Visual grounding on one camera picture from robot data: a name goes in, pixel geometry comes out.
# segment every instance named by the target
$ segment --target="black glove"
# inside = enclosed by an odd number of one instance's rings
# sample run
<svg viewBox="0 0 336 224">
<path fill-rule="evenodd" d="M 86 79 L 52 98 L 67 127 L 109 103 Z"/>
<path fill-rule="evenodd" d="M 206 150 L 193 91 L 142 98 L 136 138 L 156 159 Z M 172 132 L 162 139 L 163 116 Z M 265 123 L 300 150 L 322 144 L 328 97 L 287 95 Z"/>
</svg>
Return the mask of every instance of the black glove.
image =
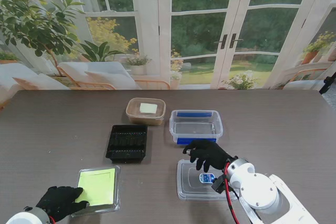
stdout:
<svg viewBox="0 0 336 224">
<path fill-rule="evenodd" d="M 200 170 L 204 163 L 204 172 L 209 171 L 210 166 L 222 170 L 228 158 L 232 158 L 220 146 L 209 140 L 194 140 L 183 150 L 183 154 L 190 151 L 190 162 L 193 163 L 198 158 L 196 170 Z"/>
<path fill-rule="evenodd" d="M 51 216 L 55 222 L 64 219 L 66 216 L 86 208 L 88 202 L 81 201 L 74 203 L 75 199 L 81 195 L 83 188 L 72 188 L 70 186 L 53 186 L 48 189 L 46 194 L 36 205 L 43 209 L 48 216 Z"/>
</svg>

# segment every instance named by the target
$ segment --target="grass lawn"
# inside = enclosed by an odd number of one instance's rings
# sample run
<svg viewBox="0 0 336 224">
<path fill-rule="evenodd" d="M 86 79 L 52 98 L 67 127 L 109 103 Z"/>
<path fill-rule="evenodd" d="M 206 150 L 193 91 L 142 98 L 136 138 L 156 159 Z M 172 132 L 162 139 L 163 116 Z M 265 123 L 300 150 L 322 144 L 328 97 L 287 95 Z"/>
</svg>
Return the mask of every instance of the grass lawn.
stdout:
<svg viewBox="0 0 336 224">
<path fill-rule="evenodd" d="M 249 61 L 233 61 L 229 73 L 229 77 L 233 77 L 236 74 L 252 70 L 253 77 L 257 78 L 257 86 L 262 87 L 271 71 L 273 64 L 255 63 Z M 197 63 L 192 64 L 190 71 L 182 72 L 181 85 L 184 84 L 210 84 L 212 76 L 214 74 L 213 63 Z"/>
<path fill-rule="evenodd" d="M 192 64 L 190 71 L 182 72 L 180 85 L 184 84 L 210 84 L 214 75 L 213 63 Z"/>
</svg>

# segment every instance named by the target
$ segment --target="clear plastic container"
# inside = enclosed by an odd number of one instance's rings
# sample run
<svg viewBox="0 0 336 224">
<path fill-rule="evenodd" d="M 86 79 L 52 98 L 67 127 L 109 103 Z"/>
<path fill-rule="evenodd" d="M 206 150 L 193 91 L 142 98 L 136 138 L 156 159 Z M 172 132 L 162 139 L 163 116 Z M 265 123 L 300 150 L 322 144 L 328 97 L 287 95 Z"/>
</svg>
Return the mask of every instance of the clear plastic container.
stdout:
<svg viewBox="0 0 336 224">
<path fill-rule="evenodd" d="M 165 102 L 152 98 L 133 98 L 126 108 L 126 115 L 135 124 L 160 125 L 165 112 Z"/>
<path fill-rule="evenodd" d="M 103 168 L 93 168 L 93 169 L 82 169 L 79 171 L 77 186 L 79 184 L 80 174 L 84 172 L 92 172 L 96 170 L 107 170 L 107 169 L 115 169 L 114 172 L 114 193 L 113 193 L 113 203 L 108 205 L 97 205 L 97 206 L 89 206 L 83 210 L 75 212 L 72 214 L 72 217 L 75 216 L 83 216 L 83 215 L 91 215 L 91 214 L 101 214 L 103 212 L 112 212 L 117 211 L 120 208 L 120 167 L 119 166 L 110 166 Z"/>
<path fill-rule="evenodd" d="M 215 110 L 174 110 L 169 130 L 177 144 L 189 144 L 195 139 L 217 142 L 223 135 L 221 117 Z"/>
<path fill-rule="evenodd" d="M 177 164 L 177 194 L 181 200 L 226 200 L 225 192 L 219 194 L 212 189 L 209 183 L 201 183 L 199 175 L 203 170 L 196 170 L 196 163 L 189 160 L 180 160 Z M 210 167 L 207 173 L 212 173 L 218 178 L 223 174 L 221 170 Z M 236 199 L 233 192 L 230 192 L 231 199 Z"/>
</svg>

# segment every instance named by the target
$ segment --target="yellow-green paper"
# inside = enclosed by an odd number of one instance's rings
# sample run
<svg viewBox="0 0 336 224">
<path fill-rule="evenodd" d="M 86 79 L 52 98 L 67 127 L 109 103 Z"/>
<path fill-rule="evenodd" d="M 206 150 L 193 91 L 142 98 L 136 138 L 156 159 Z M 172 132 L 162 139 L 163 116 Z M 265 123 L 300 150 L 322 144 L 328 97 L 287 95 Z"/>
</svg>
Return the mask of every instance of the yellow-green paper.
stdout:
<svg viewBox="0 0 336 224">
<path fill-rule="evenodd" d="M 81 172 L 78 187 L 84 191 L 76 202 L 86 200 L 90 206 L 113 204 L 115 169 Z"/>
</svg>

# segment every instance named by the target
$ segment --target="yellow tree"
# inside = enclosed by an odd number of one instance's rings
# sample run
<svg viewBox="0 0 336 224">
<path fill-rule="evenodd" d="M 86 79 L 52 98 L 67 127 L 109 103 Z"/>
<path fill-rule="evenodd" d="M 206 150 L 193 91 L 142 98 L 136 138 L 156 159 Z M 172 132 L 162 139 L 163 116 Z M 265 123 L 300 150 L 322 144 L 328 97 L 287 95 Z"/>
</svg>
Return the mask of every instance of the yellow tree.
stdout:
<svg viewBox="0 0 336 224">
<path fill-rule="evenodd" d="M 113 50 L 131 53 L 129 50 L 130 46 L 138 41 L 136 38 L 127 40 L 124 36 L 116 33 L 114 30 L 119 24 L 115 19 L 89 17 L 87 18 L 87 21 L 92 39 L 96 44 L 101 44 L 107 41 Z"/>
</svg>

